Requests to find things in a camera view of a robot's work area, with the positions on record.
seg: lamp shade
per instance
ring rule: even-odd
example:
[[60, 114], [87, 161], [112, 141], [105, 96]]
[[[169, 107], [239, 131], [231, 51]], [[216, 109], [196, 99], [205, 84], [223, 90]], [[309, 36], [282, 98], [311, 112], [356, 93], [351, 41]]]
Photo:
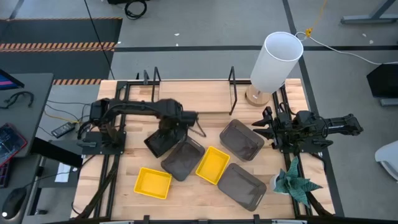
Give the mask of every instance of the lamp shade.
[[251, 72], [252, 85], [262, 92], [275, 92], [302, 54], [303, 45], [296, 36], [286, 32], [269, 34]]

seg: wire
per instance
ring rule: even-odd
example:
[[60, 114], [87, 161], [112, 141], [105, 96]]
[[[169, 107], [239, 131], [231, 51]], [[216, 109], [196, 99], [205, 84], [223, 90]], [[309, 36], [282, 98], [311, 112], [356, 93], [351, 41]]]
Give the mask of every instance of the wire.
[[56, 176], [56, 175], [60, 175], [60, 174], [69, 174], [69, 173], [71, 173], [71, 172], [80, 172], [80, 170], [83, 168], [83, 166], [84, 166], [88, 161], [90, 161], [92, 158], [94, 158], [94, 157], [95, 157], [95, 155], [92, 155], [90, 158], [88, 158], [84, 163], [82, 163], [81, 167], [80, 167], [78, 170], [76, 170], [76, 171], [73, 171], [73, 169], [71, 168], [71, 171], [69, 171], [69, 172], [62, 172], [62, 173], [59, 173], [59, 174], [48, 175], [48, 176], [46, 176], [46, 177], [39, 178], [39, 179], [37, 179], [37, 180], [34, 180], [34, 181], [30, 182], [29, 184], [23, 186], [23, 188], [29, 186], [30, 184], [34, 184], [34, 183], [36, 183], [37, 181], [40, 181], [40, 180], [42, 180], [42, 179], [46, 179], [46, 178], [49, 178], [49, 177], [54, 177], [54, 176]]
[[75, 123], [75, 124], [78, 124], [78, 123], [79, 123], [79, 121], [73, 121], [73, 120], [70, 120], [70, 119], [66, 119], [66, 118], [61, 118], [61, 117], [58, 117], [58, 116], [49, 115], [45, 110], [44, 110], [44, 114], [47, 115], [47, 116], [49, 116], [50, 118], [60, 119], [60, 120], [68, 121], [68, 122]]
[[74, 118], [76, 118], [76, 120], [77, 120], [77, 122], [80, 124], [80, 122], [79, 122], [79, 118], [77, 118], [74, 114], [72, 114], [72, 113], [69, 113], [69, 112], [67, 112], [67, 111], [63, 111], [63, 110], [59, 110], [59, 109], [55, 109], [55, 108], [53, 108], [52, 106], [50, 106], [50, 105], [48, 105], [48, 104], [46, 104], [46, 106], [48, 106], [49, 108], [51, 108], [51, 109], [53, 109], [53, 110], [55, 110], [55, 111], [59, 111], [59, 112], [64, 112], [64, 113], [66, 113], [66, 114], [69, 114], [70, 116], [72, 116], [72, 117], [74, 117]]
[[324, 122], [325, 125], [322, 127], [321, 135], [322, 135], [323, 138], [328, 137], [328, 135], [329, 135], [329, 127], [328, 127], [328, 123], [326, 122], [326, 120], [324, 118], [322, 118], [321, 116], [319, 116], [319, 115], [314, 115], [314, 117], [320, 118]]
[[[143, 10], [140, 14], [138, 14], [138, 15], [133, 14], [133, 13], [129, 10], [129, 6], [130, 6], [132, 3], [134, 3], [134, 2], [141, 2], [141, 3], [143, 3], [143, 5], [144, 5], [144, 10]], [[141, 18], [141, 17], [145, 14], [145, 12], [147, 12], [147, 3], [145, 2], [145, 0], [132, 0], [132, 1], [129, 1], [129, 2], [126, 4], [126, 6], [124, 7], [124, 13], [126, 14], [126, 17], [127, 17], [128, 19], [130, 19], [130, 20], [136, 20], [136, 19]]]
[[[303, 32], [297, 32], [297, 33], [296, 33], [296, 36], [297, 36], [297, 34], [304, 34], [304, 35], [305, 35], [305, 33], [303, 33]], [[372, 61], [370, 61], [370, 60], [368, 60], [368, 59], [366, 59], [366, 58], [364, 58], [364, 57], [361, 57], [361, 56], [359, 56], [359, 55], [356, 55], [356, 54], [353, 54], [353, 53], [350, 53], [350, 52], [342, 52], [342, 51], [340, 51], [340, 50], [336, 50], [336, 49], [334, 49], [333, 47], [329, 47], [329, 46], [327, 46], [326, 44], [323, 44], [323, 43], [321, 43], [321, 42], [315, 40], [315, 39], [312, 38], [312, 37], [309, 37], [309, 38], [310, 38], [311, 40], [313, 40], [315, 43], [317, 43], [317, 44], [319, 44], [319, 45], [322, 45], [322, 46], [324, 46], [324, 47], [326, 47], [326, 48], [328, 48], [328, 49], [330, 49], [330, 50], [333, 50], [333, 51], [335, 51], [335, 52], [337, 52], [337, 53], [346, 54], [346, 55], [352, 55], [352, 56], [355, 56], [355, 57], [357, 57], [357, 58], [360, 58], [360, 59], [364, 60], [365, 62], [369, 62], [369, 63], [371, 63], [371, 64], [373, 64], [373, 65], [383, 65], [383, 64], [387, 65], [387, 64], [395, 64], [395, 63], [398, 63], [398, 62], [386, 62], [386, 63], [372, 62]]]
[[58, 103], [58, 104], [79, 104], [79, 105], [91, 105], [91, 103], [80, 103], [80, 102], [57, 102], [57, 101], [51, 101], [47, 100], [48, 102], [51, 103]]
[[101, 49], [102, 49], [102, 52], [104, 53], [106, 62], [108, 63], [109, 70], [111, 71], [112, 78], [113, 78], [113, 80], [115, 80], [114, 75], [113, 75], [113, 71], [112, 71], [112, 68], [111, 68], [111, 62], [109, 62], [109, 58], [108, 58], [108, 56], [105, 53], [104, 46], [103, 46], [103, 44], [101, 42], [100, 36], [98, 35], [97, 29], [95, 28], [94, 21], [93, 21], [93, 18], [91, 16], [90, 10], [88, 9], [88, 5], [87, 5], [87, 1], [86, 0], [85, 0], [85, 4], [86, 4], [88, 15], [90, 17], [91, 24], [93, 25], [93, 28], [94, 28], [94, 31], [95, 31], [95, 35], [97, 36], [99, 45], [101, 46]]
[[328, 0], [325, 0], [325, 1], [323, 2], [323, 6], [321, 7], [321, 11], [319, 12], [318, 18], [317, 18], [316, 21], [313, 23], [312, 27], [310, 27], [310, 28], [308, 28], [308, 29], [305, 30], [305, 36], [306, 36], [306, 37], [311, 37], [312, 30], [313, 30], [313, 28], [318, 24], [319, 20], [321, 19], [322, 14], [323, 14], [323, 9], [325, 8], [327, 2], [328, 2]]
[[44, 131], [46, 134], [48, 134], [49, 136], [54, 137], [54, 135], [50, 134], [50, 133], [49, 133], [48, 131], [46, 131], [44, 128], [42, 128], [42, 127], [40, 127], [40, 126], [39, 126], [39, 128], [40, 128], [42, 131]]
[[76, 214], [80, 215], [80, 212], [77, 212], [77, 211], [75, 210], [75, 208], [73, 208], [73, 203], [74, 203], [74, 201], [70, 204], [70, 206], [72, 207], [72, 210], [73, 210]]

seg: white object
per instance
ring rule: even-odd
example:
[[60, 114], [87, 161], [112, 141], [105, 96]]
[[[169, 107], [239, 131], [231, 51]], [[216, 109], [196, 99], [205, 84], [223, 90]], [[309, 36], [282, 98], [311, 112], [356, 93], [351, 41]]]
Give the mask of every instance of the white object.
[[[269, 181], [269, 187], [271, 188], [272, 191], [276, 188], [276, 178], [278, 178], [279, 174], [275, 174]], [[282, 195], [289, 195], [288, 193], [282, 193], [282, 192], [275, 192], [277, 194], [282, 194]]]
[[378, 149], [374, 154], [376, 162], [398, 181], [398, 141], [392, 142]]
[[303, 45], [296, 36], [286, 32], [269, 34], [251, 72], [251, 83], [259, 91], [275, 92], [302, 54]]
[[58, 165], [58, 175], [55, 177], [55, 182], [66, 183], [69, 179], [70, 166], [60, 162]]
[[[305, 35], [304, 32], [297, 32], [297, 33], [296, 33], [296, 36], [297, 36], [297, 34], [303, 34], [303, 35]], [[357, 58], [360, 58], [360, 59], [364, 60], [365, 62], [369, 62], [369, 63], [371, 63], [371, 64], [373, 64], [373, 65], [398, 63], [398, 62], [385, 62], [385, 63], [372, 62], [372, 61], [370, 61], [370, 60], [368, 60], [368, 59], [366, 59], [366, 58], [364, 58], [364, 57], [361, 57], [361, 56], [359, 56], [359, 55], [356, 55], [356, 54], [353, 54], [353, 53], [350, 53], [350, 52], [342, 52], [342, 51], [336, 50], [336, 49], [334, 49], [333, 47], [329, 47], [329, 46], [327, 46], [326, 44], [323, 44], [323, 43], [321, 43], [321, 42], [315, 40], [315, 39], [312, 38], [312, 37], [310, 37], [310, 39], [313, 40], [315, 43], [317, 43], [317, 44], [319, 44], [319, 45], [322, 45], [322, 46], [324, 46], [324, 47], [326, 47], [326, 48], [329, 48], [330, 50], [333, 50], [333, 51], [335, 51], [335, 52], [337, 52], [337, 53], [352, 55], [352, 56], [355, 56], [355, 57], [357, 57]]]

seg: yellow bin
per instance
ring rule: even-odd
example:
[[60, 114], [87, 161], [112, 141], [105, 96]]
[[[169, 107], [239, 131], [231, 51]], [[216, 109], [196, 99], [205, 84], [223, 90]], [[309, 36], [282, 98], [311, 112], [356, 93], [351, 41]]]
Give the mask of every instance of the yellow bin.
[[141, 167], [134, 192], [159, 199], [166, 199], [171, 181], [172, 176], [166, 172]]
[[229, 155], [210, 146], [200, 161], [196, 174], [212, 184], [217, 184], [229, 161]]

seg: artificial plant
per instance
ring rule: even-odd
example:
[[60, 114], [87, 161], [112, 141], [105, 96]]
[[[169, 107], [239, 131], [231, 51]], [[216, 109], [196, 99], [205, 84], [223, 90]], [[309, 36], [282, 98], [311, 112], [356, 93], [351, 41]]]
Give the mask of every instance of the artificial plant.
[[310, 205], [305, 193], [322, 187], [314, 184], [310, 179], [299, 177], [299, 172], [297, 170], [298, 163], [299, 159], [296, 156], [290, 164], [287, 172], [282, 169], [280, 170], [274, 191], [279, 193], [288, 193], [296, 199], [296, 201], [302, 202], [305, 206], [309, 207]]

